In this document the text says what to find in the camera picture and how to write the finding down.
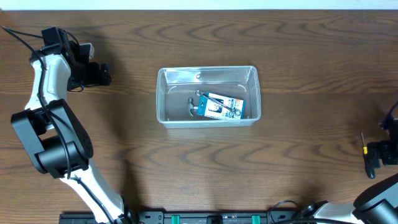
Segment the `black yellow screwdriver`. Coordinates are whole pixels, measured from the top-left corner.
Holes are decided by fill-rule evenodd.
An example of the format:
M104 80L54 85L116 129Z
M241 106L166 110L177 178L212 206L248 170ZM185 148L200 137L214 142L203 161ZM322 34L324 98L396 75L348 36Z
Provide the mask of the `black yellow screwdriver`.
M374 167L368 161L368 149L367 144L364 139L364 134L361 132L361 140L363 144L363 159L364 159L364 167L368 178L374 179L376 177Z

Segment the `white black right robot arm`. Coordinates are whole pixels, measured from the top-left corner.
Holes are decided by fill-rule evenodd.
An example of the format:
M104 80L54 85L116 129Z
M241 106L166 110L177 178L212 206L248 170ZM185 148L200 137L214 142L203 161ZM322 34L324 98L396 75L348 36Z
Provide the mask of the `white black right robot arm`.
M376 177L375 169L397 164L397 119L388 114L381 123L389 139L363 143L364 167L368 178ZM311 214L314 219L346 223L397 223L397 174L361 193L353 203L325 202Z

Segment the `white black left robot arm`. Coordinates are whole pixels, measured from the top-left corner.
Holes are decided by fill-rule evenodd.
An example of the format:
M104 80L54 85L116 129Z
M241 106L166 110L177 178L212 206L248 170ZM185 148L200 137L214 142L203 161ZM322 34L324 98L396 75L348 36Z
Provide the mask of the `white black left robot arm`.
M104 180L93 160L91 139L67 104L68 91L83 85L73 65L85 66L91 44L49 44L33 50L32 96L11 124L34 167L68 184L90 207L90 213L60 215L60 223L389 223L394 209L370 191L352 204L316 203L296 212L271 208L266 212L134 214Z

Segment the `small steel claw hammer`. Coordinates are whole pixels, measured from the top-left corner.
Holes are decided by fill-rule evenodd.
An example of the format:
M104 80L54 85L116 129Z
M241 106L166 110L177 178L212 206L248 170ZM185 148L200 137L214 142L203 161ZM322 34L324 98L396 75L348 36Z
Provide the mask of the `small steel claw hammer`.
M190 115L191 117L194 117L194 112L198 109L198 106L195 106L195 105L193 104L193 98L189 98L189 99L188 99L187 108L188 108L189 115Z

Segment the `clear plastic container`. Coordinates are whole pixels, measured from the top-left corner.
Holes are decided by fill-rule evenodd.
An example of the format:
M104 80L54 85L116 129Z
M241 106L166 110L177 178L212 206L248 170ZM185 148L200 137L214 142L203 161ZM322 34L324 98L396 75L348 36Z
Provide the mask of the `clear plastic container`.
M194 117L188 112L189 98L198 106ZM261 117L257 69L251 65L162 68L156 111L166 128L250 126Z

